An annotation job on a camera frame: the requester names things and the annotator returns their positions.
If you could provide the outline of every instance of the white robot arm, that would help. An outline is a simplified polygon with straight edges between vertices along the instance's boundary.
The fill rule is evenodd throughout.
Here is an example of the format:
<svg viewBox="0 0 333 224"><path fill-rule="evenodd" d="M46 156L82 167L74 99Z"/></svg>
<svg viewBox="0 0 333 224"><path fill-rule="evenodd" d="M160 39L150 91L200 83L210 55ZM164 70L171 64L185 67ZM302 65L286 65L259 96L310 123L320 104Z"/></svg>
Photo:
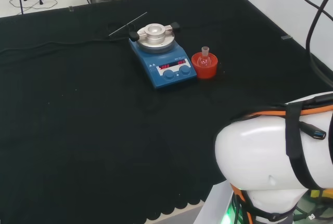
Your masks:
<svg viewBox="0 0 333 224"><path fill-rule="evenodd" d="M300 131L305 166L315 184L323 189L333 188L333 150L329 147L329 142L333 142L333 133L329 132L331 119L332 110L299 117L299 121L328 134L323 136L323 140L318 140ZM274 217L266 219L257 215L250 223L292 223L293 208L308 189L299 180L299 175L296 176L298 172L286 154L284 118L263 114L228 125L217 135L215 155L219 168L233 185L235 193L242 189L247 194L247 200L264 212L289 212L283 219L277 218L278 221L274 221Z"/></svg>

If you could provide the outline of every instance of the table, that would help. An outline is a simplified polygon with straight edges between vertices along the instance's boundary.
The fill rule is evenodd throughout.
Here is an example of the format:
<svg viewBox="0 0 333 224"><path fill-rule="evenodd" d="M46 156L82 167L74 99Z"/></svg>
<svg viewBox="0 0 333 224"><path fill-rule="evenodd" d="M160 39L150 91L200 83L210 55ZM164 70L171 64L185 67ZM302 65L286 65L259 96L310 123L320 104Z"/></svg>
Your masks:
<svg viewBox="0 0 333 224"><path fill-rule="evenodd" d="M196 204L225 180L214 136L233 115L329 90L304 49L247 0L129 0L2 18L0 50L102 38L146 11L136 29L177 21L176 41L189 57L209 46L217 76L153 90L126 40L1 54L2 224L144 223Z"/></svg>

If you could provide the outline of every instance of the metal rod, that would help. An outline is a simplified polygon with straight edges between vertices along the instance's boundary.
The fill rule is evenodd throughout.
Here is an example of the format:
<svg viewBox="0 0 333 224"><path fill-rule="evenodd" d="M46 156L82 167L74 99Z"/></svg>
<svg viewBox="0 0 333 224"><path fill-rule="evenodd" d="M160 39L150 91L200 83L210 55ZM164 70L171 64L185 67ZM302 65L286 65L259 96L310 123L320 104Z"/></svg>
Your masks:
<svg viewBox="0 0 333 224"><path fill-rule="evenodd" d="M133 21L136 21L138 18L142 17L143 15L145 15L147 12L145 12L144 14L140 15L139 17L135 18L134 20L130 21L129 23L127 23L126 25L123 25L121 28L115 30L113 33L110 33L109 36L111 36L114 33L117 33L120 29L123 29L125 26L127 26L128 24L131 24Z"/></svg>

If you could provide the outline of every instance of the black knob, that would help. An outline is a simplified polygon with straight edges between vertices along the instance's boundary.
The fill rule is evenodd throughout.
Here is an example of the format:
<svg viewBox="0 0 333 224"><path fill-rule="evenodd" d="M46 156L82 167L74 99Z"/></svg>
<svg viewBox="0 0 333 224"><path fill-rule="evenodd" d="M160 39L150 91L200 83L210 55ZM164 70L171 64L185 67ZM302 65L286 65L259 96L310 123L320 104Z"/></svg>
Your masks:
<svg viewBox="0 0 333 224"><path fill-rule="evenodd" d="M172 27L173 32L180 32L181 31L181 26L177 22L173 22L170 24Z"/></svg>
<svg viewBox="0 0 333 224"><path fill-rule="evenodd" d="M135 42L140 39L140 36L137 32L130 32L130 40Z"/></svg>

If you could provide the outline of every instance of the digital display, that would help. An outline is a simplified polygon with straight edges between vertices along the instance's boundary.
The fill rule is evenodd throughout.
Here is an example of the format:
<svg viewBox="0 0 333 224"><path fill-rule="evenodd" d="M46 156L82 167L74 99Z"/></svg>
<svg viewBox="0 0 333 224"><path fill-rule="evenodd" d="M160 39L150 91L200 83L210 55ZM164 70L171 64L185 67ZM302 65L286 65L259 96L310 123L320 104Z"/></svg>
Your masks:
<svg viewBox="0 0 333 224"><path fill-rule="evenodd" d="M182 60L178 60L178 61L175 61L175 62L172 62L172 63L169 63L169 64L159 65L159 68L161 70L163 70L163 69L166 69L166 68L169 68L169 67L174 67L175 65L184 64L184 63L186 63L186 61L185 61L185 59L182 59Z"/></svg>

